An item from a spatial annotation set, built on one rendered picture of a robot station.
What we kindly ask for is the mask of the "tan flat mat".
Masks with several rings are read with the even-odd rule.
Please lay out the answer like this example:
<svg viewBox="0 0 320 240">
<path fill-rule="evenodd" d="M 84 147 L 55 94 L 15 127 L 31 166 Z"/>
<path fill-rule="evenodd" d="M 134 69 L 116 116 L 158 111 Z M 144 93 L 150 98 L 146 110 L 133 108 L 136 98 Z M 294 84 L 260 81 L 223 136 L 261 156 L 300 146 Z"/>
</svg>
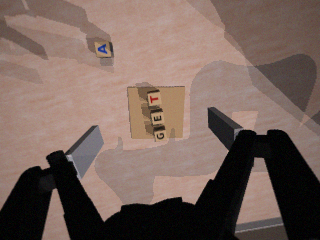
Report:
<svg viewBox="0 0 320 240">
<path fill-rule="evenodd" d="M 160 90 L 160 105 L 149 106 L 147 92 Z M 167 138 L 183 138 L 185 87 L 128 87 L 132 139 L 155 139 L 165 126 Z M 164 123 L 152 124 L 151 110 L 162 109 Z"/>
</svg>

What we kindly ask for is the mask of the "beige letter block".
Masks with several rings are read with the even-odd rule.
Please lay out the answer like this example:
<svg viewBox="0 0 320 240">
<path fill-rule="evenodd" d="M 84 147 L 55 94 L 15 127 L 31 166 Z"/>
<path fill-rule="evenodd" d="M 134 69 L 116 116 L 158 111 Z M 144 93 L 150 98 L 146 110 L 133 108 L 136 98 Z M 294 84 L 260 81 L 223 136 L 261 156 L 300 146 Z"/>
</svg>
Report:
<svg viewBox="0 0 320 240">
<path fill-rule="evenodd" d="M 165 126 L 154 127 L 155 141 L 165 141 L 167 140 Z"/>
<path fill-rule="evenodd" d="M 164 115 L 162 109 L 151 110 L 152 124 L 162 124 L 164 123 Z"/>
<path fill-rule="evenodd" d="M 147 98 L 148 98 L 149 106 L 162 104 L 160 90 L 148 91 Z"/>
<path fill-rule="evenodd" d="M 113 45 L 109 41 L 94 41 L 97 58 L 113 58 Z"/>
</svg>

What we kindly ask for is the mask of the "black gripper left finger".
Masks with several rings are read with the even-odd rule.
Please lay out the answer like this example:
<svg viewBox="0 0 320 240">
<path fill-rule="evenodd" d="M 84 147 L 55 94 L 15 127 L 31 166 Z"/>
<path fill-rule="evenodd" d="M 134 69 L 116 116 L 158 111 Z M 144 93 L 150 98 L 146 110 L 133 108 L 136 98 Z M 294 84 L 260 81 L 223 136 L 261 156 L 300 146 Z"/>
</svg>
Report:
<svg viewBox="0 0 320 240">
<path fill-rule="evenodd" d="M 24 171 L 0 210 L 0 240 L 42 240 L 56 188 L 70 240 L 115 240 L 79 181 L 103 145 L 94 125 L 65 153 L 50 153 L 49 168 Z"/>
</svg>

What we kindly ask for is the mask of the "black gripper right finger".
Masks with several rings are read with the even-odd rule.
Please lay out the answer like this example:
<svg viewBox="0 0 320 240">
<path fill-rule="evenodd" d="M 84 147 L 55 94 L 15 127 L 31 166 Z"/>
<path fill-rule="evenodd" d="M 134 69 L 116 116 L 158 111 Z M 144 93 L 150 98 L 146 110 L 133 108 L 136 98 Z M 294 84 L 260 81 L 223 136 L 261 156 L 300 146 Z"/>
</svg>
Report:
<svg viewBox="0 0 320 240">
<path fill-rule="evenodd" d="M 265 160 L 288 240 L 320 240 L 320 182 L 288 134 L 257 135 L 215 107 L 208 127 L 229 152 L 171 240 L 222 240 L 225 229 L 235 235 L 254 158 Z"/>
</svg>

